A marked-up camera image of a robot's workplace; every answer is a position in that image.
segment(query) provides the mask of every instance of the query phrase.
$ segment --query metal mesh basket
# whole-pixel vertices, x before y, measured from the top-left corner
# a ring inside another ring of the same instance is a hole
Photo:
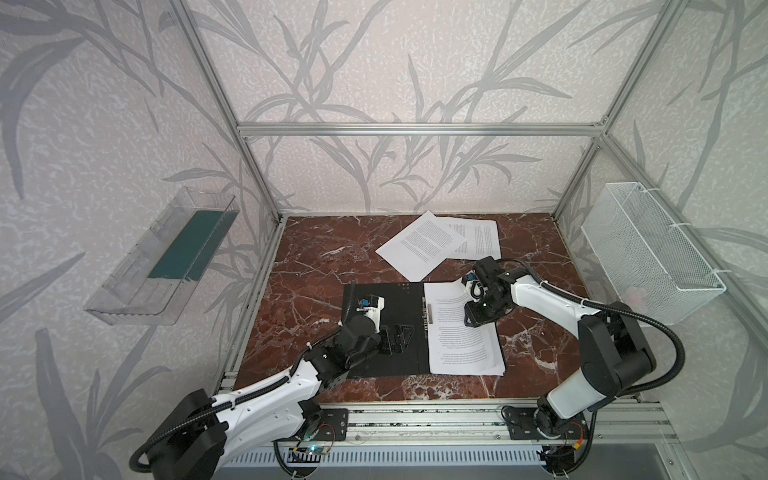
[[[725,291],[642,184],[605,184],[581,231],[621,301],[638,313],[672,325]]]

